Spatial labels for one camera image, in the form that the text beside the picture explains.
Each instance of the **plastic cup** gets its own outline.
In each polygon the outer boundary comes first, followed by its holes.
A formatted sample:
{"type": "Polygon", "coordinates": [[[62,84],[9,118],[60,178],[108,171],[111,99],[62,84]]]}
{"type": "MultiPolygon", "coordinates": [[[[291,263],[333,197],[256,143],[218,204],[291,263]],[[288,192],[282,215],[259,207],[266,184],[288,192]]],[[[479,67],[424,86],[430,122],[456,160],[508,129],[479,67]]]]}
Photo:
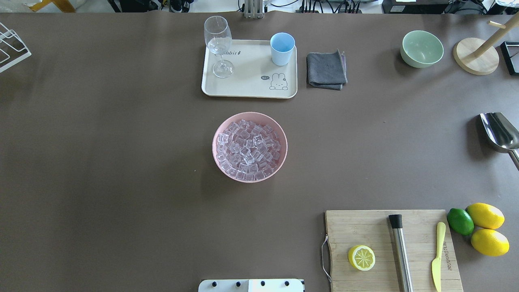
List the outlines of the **plastic cup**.
{"type": "Polygon", "coordinates": [[[286,32],[278,32],[270,38],[272,62],[278,66],[285,66],[295,48],[294,37],[286,32]]]}

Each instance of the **folded towel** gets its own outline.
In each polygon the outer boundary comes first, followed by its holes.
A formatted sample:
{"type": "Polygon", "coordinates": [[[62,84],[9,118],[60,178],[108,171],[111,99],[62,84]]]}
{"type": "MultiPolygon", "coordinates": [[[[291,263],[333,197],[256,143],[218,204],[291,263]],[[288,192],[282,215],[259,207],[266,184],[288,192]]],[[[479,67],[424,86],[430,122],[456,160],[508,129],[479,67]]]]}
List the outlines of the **folded towel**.
{"type": "Polygon", "coordinates": [[[313,87],[341,90],[346,79],[346,57],[334,53],[311,52],[306,56],[308,82],[313,87]]]}

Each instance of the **black cap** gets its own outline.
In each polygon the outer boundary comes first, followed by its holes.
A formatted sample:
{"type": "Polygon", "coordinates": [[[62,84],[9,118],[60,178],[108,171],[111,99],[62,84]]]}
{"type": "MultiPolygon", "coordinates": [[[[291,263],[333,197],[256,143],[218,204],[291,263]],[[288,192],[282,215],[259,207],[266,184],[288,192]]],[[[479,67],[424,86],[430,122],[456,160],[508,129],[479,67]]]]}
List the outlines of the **black cap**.
{"type": "Polygon", "coordinates": [[[389,215],[389,222],[391,223],[391,228],[402,228],[402,214],[389,215]]]}

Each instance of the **cutting board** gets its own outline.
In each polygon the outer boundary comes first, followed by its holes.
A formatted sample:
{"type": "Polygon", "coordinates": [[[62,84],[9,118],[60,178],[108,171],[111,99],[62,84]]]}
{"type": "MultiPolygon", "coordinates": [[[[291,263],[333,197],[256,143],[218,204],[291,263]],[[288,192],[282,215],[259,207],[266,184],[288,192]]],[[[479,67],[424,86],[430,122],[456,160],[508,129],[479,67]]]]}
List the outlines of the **cutting board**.
{"type": "Polygon", "coordinates": [[[436,225],[447,225],[442,254],[442,292],[462,292],[458,263],[445,210],[328,210],[326,231],[330,248],[332,292],[400,292],[399,269],[388,215],[402,214],[402,226],[414,291],[435,292],[431,262],[436,257],[436,225]],[[375,266],[356,270],[348,250],[367,245],[375,266]]]}

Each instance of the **yellow knife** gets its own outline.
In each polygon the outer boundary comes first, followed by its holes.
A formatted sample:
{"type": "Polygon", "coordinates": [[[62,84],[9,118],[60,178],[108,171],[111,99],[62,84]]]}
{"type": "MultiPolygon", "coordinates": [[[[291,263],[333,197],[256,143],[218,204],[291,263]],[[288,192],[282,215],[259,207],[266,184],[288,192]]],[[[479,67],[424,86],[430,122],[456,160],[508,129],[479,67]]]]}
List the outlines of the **yellow knife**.
{"type": "Polygon", "coordinates": [[[438,222],[436,226],[436,258],[432,260],[432,280],[436,291],[442,292],[442,249],[445,239],[445,223],[438,222]]]}

